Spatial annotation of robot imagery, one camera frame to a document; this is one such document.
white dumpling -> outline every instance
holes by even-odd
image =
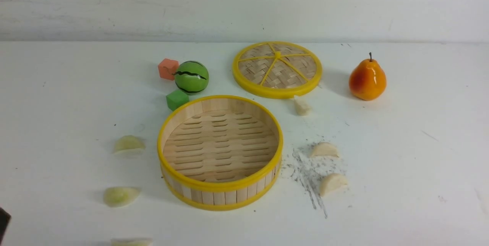
[[[149,246],[151,239],[112,239],[110,246]]]
[[[307,115],[312,110],[311,106],[306,102],[306,100],[297,95],[294,96],[294,106],[295,112],[297,112],[297,114],[300,116]]]
[[[314,147],[309,157],[316,156],[339,157],[339,153],[335,145],[328,142],[320,142]]]
[[[319,195],[323,197],[329,192],[337,190],[346,185],[348,185],[348,180],[346,179],[346,176],[341,175],[340,173],[332,173],[326,176],[321,182]]]
[[[114,154],[141,154],[146,146],[144,142],[133,135],[126,135],[121,137],[114,145]]]
[[[111,208],[127,206],[131,204],[141,193],[138,188],[112,187],[105,190],[104,202]]]

orange pear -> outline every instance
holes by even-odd
[[[376,60],[370,58],[362,62],[353,70],[350,75],[350,91],[353,96],[365,101],[371,101],[380,96],[386,86],[387,79],[384,70]]]

black object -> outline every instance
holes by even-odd
[[[10,218],[12,217],[4,209],[0,208],[0,244],[2,244],[3,235],[5,235]]]

watermelon stripe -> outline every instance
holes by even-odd
[[[190,76],[197,76],[197,77],[199,77],[201,79],[206,79],[205,77],[202,77],[201,75],[199,75],[197,73],[192,73],[192,72],[188,72],[188,71],[177,71],[177,72],[175,72],[174,75],[177,75],[177,74],[179,74],[179,75],[187,74],[187,75],[190,75]]]
[[[196,63],[198,65],[204,66],[204,65],[202,65],[201,63],[199,63],[198,61],[195,61],[195,60],[188,60],[188,61],[186,61],[186,63],[187,62]]]
[[[181,88],[180,86],[178,86],[177,83],[175,83],[175,84],[176,84],[176,87],[178,87],[178,89],[180,89],[181,91],[186,92],[186,93],[199,93],[199,92],[201,92],[201,91],[188,91],[185,88]]]

pink foam cube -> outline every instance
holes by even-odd
[[[176,72],[177,68],[177,60],[170,60],[168,58],[165,58],[158,65],[159,77],[173,81],[175,80],[175,76],[173,76],[173,74]]]

